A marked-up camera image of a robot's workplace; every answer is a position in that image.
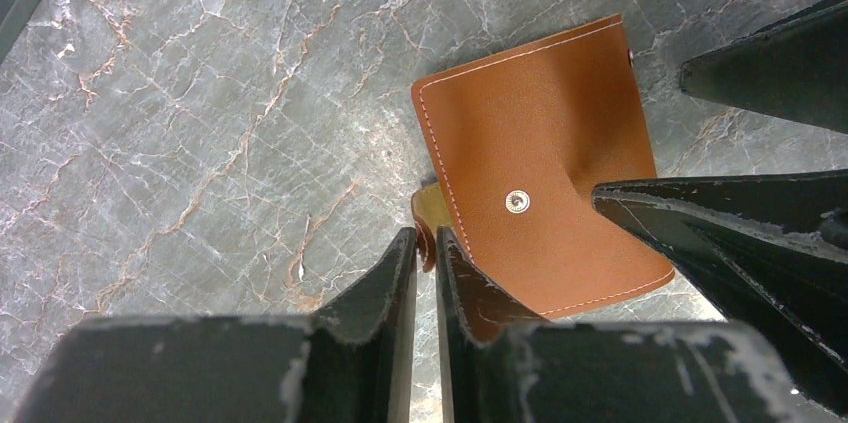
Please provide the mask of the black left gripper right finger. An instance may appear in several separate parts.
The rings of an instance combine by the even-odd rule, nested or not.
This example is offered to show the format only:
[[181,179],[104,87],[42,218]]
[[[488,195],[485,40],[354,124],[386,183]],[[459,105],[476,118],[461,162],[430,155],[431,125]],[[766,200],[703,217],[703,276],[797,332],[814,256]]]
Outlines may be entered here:
[[777,352],[709,321],[555,324],[485,276],[454,232],[435,243],[448,422],[802,422]]

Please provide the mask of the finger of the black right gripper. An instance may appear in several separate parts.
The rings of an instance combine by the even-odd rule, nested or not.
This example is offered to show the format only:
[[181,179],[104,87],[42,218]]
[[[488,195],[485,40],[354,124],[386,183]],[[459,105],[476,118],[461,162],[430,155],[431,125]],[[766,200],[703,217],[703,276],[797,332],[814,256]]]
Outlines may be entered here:
[[693,98],[847,132],[847,0],[822,0],[685,61]]
[[805,397],[846,415],[845,171],[601,183],[591,202],[763,335]]

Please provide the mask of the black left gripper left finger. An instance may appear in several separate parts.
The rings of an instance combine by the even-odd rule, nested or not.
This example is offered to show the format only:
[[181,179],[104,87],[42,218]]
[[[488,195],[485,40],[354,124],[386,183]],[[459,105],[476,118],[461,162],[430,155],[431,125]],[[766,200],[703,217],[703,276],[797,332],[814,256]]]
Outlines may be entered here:
[[405,422],[416,233],[308,314],[89,319],[63,336],[18,422]]

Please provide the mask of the brown leather card holder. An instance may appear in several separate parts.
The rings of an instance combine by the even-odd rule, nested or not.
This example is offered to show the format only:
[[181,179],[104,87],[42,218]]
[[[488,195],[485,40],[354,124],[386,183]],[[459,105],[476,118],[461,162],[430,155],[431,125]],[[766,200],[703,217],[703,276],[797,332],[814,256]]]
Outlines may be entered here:
[[555,319],[673,279],[591,203],[656,175],[620,15],[421,78],[411,100],[460,244],[526,307]]

